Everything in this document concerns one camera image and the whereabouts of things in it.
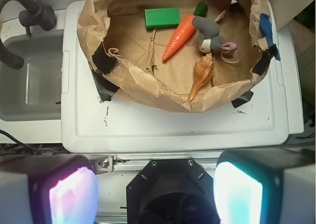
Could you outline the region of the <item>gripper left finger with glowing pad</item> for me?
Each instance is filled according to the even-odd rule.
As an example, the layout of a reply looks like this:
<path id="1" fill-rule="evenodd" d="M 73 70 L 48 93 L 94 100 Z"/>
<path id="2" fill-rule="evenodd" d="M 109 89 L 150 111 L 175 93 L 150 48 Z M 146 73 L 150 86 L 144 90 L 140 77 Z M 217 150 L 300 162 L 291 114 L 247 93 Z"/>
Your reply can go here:
<path id="1" fill-rule="evenodd" d="M 97 177 L 83 155 L 3 155 L 2 224 L 92 224 L 98 210 Z"/>

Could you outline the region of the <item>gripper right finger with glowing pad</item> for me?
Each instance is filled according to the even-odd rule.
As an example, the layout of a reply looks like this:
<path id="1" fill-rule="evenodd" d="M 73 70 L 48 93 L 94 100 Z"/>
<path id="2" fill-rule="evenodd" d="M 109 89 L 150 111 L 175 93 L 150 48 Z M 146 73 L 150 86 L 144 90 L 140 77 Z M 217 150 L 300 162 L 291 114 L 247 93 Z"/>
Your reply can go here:
<path id="1" fill-rule="evenodd" d="M 314 224 L 315 151 L 225 150 L 217 161 L 213 193 L 224 224 Z"/>

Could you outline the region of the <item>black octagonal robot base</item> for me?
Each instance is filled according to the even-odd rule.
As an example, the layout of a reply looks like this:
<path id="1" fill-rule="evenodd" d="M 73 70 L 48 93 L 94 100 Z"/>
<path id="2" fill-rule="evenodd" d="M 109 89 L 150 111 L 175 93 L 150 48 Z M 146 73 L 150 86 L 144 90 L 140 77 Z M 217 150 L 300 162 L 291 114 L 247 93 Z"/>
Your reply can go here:
<path id="1" fill-rule="evenodd" d="M 219 224 L 213 177 L 193 159 L 151 160 L 126 186 L 129 224 Z"/>

